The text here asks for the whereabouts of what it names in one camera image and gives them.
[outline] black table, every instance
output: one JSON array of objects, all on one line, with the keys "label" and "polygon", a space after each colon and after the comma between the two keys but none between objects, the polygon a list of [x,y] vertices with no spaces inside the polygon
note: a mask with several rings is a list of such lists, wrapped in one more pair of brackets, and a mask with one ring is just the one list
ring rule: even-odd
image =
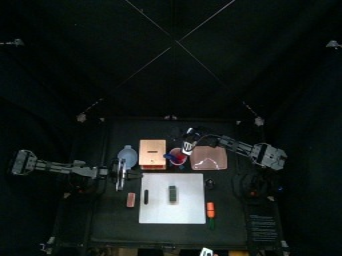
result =
[{"label": "black table", "polygon": [[[180,132],[198,126],[204,126],[215,134],[224,134],[247,144],[258,143],[263,139],[262,128],[257,127],[251,121],[236,123],[235,121],[208,120],[112,119],[104,124],[83,127],[75,142],[72,158],[84,160],[91,165],[107,165],[124,145],[131,145],[139,153],[140,139],[166,139],[167,150],[171,150],[182,144]],[[81,203],[77,203],[77,199],[67,203],[67,208],[73,210],[68,210],[67,215],[64,213],[63,220],[59,222],[60,228],[56,231],[59,246],[247,249],[246,205],[236,196],[232,181],[236,175],[255,172],[248,158],[227,152],[227,169],[202,172],[194,171],[188,162],[190,160],[183,170],[168,166],[166,171],[144,172],[203,173],[204,179],[211,178],[215,181],[214,189],[204,189],[204,200],[215,202],[214,230],[208,229],[207,224],[139,224],[142,180],[126,181],[120,192],[115,190],[115,185],[108,181],[106,191],[100,196]],[[142,171],[138,164],[132,169]],[[128,192],[136,193],[134,208],[126,207]]]}]

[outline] black object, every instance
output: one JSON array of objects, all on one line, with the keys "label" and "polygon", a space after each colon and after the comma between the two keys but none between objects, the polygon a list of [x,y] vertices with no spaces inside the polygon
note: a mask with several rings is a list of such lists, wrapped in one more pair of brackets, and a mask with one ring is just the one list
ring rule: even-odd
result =
[{"label": "black object", "polygon": [[148,190],[144,191],[144,204],[148,204]]},{"label": "black object", "polygon": [[212,179],[206,179],[206,188],[207,189],[214,189],[215,187],[215,181]]}]

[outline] orange box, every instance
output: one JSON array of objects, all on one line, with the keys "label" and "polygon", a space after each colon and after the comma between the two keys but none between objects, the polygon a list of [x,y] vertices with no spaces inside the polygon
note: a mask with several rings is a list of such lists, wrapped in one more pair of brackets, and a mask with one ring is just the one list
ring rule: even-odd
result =
[{"label": "orange box", "polygon": [[142,170],[166,170],[166,140],[140,140],[139,165]]}]

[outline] black enclosure wall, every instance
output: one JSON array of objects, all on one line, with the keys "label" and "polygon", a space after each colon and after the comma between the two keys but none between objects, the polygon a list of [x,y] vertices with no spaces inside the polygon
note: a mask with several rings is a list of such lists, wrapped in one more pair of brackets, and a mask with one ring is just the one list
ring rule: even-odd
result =
[{"label": "black enclosure wall", "polygon": [[84,111],[262,116],[289,155],[293,255],[339,255],[342,48],[326,44],[341,24],[338,0],[1,1],[0,43],[25,45],[0,45],[0,255],[39,255],[60,196],[52,176],[8,177],[12,153],[68,162]]}]

